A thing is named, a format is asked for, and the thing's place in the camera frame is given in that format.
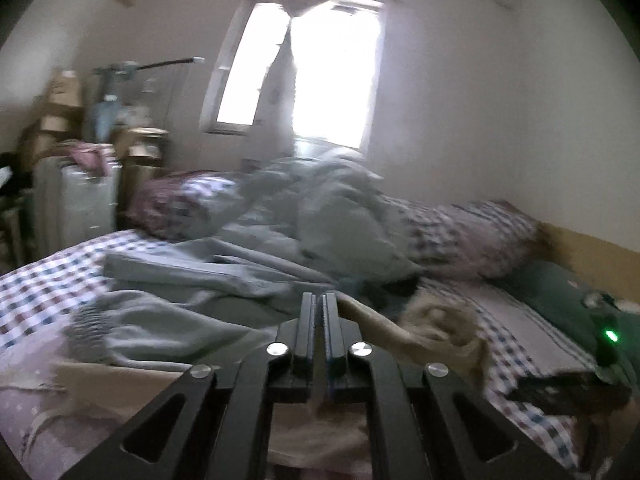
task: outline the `metal screw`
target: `metal screw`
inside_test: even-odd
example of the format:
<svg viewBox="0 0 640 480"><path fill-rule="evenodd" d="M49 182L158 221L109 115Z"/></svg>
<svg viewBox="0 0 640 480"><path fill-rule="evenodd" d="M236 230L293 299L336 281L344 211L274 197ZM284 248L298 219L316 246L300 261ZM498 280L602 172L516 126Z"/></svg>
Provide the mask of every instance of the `metal screw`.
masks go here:
<svg viewBox="0 0 640 480"><path fill-rule="evenodd" d="M353 355L357 355L358 357L364 357L373 352L373 348L371 348L371 345L365 343L364 341L359 341L352 344L349 350Z"/></svg>
<svg viewBox="0 0 640 480"><path fill-rule="evenodd" d="M289 351L289 347L284 343L271 343L267 346L267 354L278 356L284 355Z"/></svg>
<svg viewBox="0 0 640 480"><path fill-rule="evenodd" d="M194 379L204 379L211 373L209 365L195 365L191 367L190 374Z"/></svg>
<svg viewBox="0 0 640 480"><path fill-rule="evenodd" d="M431 363L427 371L434 377L444 377L449 373L449 367L443 363Z"/></svg>

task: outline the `dark green pillow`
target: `dark green pillow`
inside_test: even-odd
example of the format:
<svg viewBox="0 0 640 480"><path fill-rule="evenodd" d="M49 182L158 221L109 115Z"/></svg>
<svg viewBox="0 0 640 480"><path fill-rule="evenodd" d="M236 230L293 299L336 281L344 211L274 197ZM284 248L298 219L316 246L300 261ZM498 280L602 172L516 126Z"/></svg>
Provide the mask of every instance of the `dark green pillow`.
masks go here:
<svg viewBox="0 0 640 480"><path fill-rule="evenodd" d="M533 260L492 283L528 304L587 352L595 353L595 328L589 309L582 304L585 294L594 289L570 270ZM607 310L618 318L620 351L640 377L640 316L613 307Z"/></svg>

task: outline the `cardboard box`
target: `cardboard box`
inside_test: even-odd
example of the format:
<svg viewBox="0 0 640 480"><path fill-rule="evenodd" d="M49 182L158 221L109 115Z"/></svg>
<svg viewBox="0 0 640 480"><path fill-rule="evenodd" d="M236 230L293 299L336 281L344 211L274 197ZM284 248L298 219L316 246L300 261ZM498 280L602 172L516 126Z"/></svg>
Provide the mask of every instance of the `cardboard box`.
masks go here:
<svg viewBox="0 0 640 480"><path fill-rule="evenodd" d="M81 85L74 70L61 70L53 76L45 96L44 114L75 121L82 118Z"/></svg>
<svg viewBox="0 0 640 480"><path fill-rule="evenodd" d="M45 115L40 118L40 131L54 135L59 140L79 139L80 126L77 121L66 117Z"/></svg>
<svg viewBox="0 0 640 480"><path fill-rule="evenodd" d="M122 168L120 190L118 194L118 208L126 211L136 192L146 182L163 175L163 168L157 166L139 166L135 162L127 161Z"/></svg>
<svg viewBox="0 0 640 480"><path fill-rule="evenodd" d="M127 156L146 156L148 158L161 158L158 150L149 151L146 148L136 146L140 139L146 136L164 137L167 131L157 128L116 128L111 133L111 143L115 149L116 157L119 159Z"/></svg>
<svg viewBox="0 0 640 480"><path fill-rule="evenodd" d="M33 171L33 167L40 160L40 157L55 147L57 143L58 139L55 136L33 129L27 134L18 149L22 170L26 173Z"/></svg>

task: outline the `wooden headboard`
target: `wooden headboard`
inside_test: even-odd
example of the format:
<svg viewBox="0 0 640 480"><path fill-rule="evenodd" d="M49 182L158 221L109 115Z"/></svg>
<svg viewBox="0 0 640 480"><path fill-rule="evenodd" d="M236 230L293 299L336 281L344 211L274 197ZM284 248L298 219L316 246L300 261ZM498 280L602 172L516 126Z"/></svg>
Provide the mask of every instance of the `wooden headboard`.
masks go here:
<svg viewBox="0 0 640 480"><path fill-rule="evenodd" d="M640 303L640 253L551 224L540 227L545 258L594 288Z"/></svg>

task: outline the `white wall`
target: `white wall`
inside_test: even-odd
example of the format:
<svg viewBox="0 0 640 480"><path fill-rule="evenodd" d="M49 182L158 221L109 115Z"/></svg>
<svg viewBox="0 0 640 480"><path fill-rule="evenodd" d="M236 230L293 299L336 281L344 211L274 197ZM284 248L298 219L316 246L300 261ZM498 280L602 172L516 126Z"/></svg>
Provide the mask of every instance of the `white wall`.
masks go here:
<svg viewBox="0 0 640 480"><path fill-rule="evenodd" d="M203 56L175 124L178 168L229 169L238 138L202 133L211 71L240 0L149 0L131 59ZM367 156L384 190L425 203L511 197L524 127L517 26L489 0L391 6Z"/></svg>
<svg viewBox="0 0 640 480"><path fill-rule="evenodd" d="M36 118L34 99L54 71L76 68L83 42L102 38L84 56L85 65L97 66L92 57L114 48L116 24L134 10L114 0L34 0L0 50L0 152L14 149L20 131Z"/></svg>
<svg viewBox="0 0 640 480"><path fill-rule="evenodd" d="M640 62L599 0L527 0L515 203L640 251Z"/></svg>

